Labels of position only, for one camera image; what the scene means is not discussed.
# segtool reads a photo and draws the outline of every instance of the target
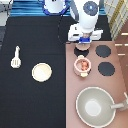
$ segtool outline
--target large white bowl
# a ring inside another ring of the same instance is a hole
[[[109,125],[116,113],[111,109],[113,98],[99,87],[88,87],[82,90],[76,99],[76,110],[81,120],[94,128]]]

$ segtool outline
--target black circular pad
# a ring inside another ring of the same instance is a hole
[[[99,45],[96,47],[96,54],[100,57],[108,57],[111,54],[111,49],[106,45]]]
[[[81,50],[79,50],[77,48],[74,49],[74,54],[76,56],[83,55],[84,57],[86,57],[88,55],[88,53],[89,53],[89,50],[88,49],[85,50],[85,51],[81,51]]]
[[[114,66],[109,62],[101,62],[98,70],[103,76],[112,76],[115,72]]]

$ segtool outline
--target white bowl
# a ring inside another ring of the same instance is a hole
[[[39,63],[32,69],[32,76],[36,81],[44,82],[51,77],[51,67],[46,63]]]
[[[88,87],[82,90],[76,100],[76,110],[81,120],[91,127],[106,127],[116,113],[111,109],[113,98],[99,87]]]

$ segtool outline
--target cable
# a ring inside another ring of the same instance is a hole
[[[9,5],[10,5],[11,2],[12,2],[12,0],[10,0],[10,1],[9,1],[9,4],[8,4],[7,16],[9,16],[8,10],[11,10],[11,9],[9,9]]]
[[[60,31],[60,23],[61,23],[61,21],[62,21],[62,18],[63,18],[63,16],[64,16],[64,14],[66,13],[66,11],[67,11],[69,8],[70,8],[70,6],[68,6],[67,9],[65,10],[65,12],[61,15],[61,18],[60,18],[59,23],[58,23],[58,40],[59,40],[59,42],[60,42],[61,44],[65,44],[65,43],[62,43],[62,41],[61,41],[61,39],[60,39],[60,33],[59,33],[59,31]]]

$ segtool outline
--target spoon handle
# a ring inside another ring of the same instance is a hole
[[[19,58],[19,50],[20,50],[19,46],[16,46],[16,50],[15,50],[15,57],[16,58]]]

